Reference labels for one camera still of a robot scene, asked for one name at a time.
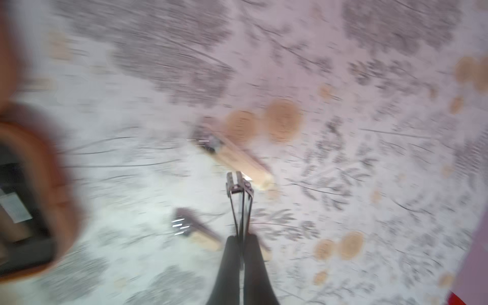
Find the cream nail clipper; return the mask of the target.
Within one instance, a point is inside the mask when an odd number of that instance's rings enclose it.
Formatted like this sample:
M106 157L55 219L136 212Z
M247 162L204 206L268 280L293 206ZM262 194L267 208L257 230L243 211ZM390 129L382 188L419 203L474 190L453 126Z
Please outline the cream nail clipper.
M275 185L269 169L226 137L214 118L199 119L188 141L222 166L240 172L258 190L267 191Z

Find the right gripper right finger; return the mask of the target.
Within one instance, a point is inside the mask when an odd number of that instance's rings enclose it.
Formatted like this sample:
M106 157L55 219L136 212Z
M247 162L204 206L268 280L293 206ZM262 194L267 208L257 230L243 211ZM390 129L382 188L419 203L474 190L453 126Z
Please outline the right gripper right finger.
M248 234L243 248L244 258L244 305L279 305L273 291L263 255L256 235Z

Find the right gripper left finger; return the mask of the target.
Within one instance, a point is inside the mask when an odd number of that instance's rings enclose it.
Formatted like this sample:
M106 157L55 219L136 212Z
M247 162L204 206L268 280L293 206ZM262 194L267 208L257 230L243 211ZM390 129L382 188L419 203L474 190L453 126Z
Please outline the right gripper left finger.
M207 305L240 304L240 266L241 254L238 238L229 236Z

